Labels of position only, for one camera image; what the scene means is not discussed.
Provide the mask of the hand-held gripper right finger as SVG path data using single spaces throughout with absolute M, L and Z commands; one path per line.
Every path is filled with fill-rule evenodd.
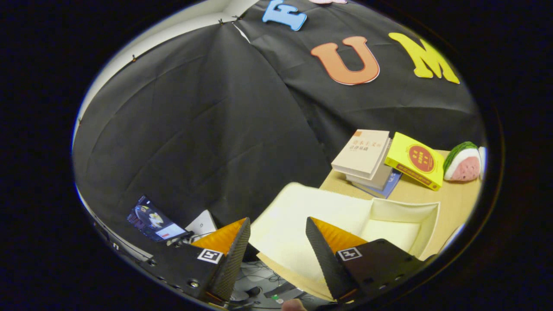
M 434 258 L 422 260 L 413 251 L 401 249 L 393 229 L 407 229 L 410 238 L 415 228 L 408 222 L 370 220 L 368 238 L 360 238 L 326 221 L 307 218 L 306 236 L 338 303 L 375 299 L 403 285 Z

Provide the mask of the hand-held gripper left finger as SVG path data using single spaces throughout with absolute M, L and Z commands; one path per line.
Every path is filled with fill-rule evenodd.
M 178 248 L 156 244 L 140 267 L 152 279 L 180 295 L 205 303 L 227 303 L 240 272 L 251 233 L 242 218 L 192 244 Z

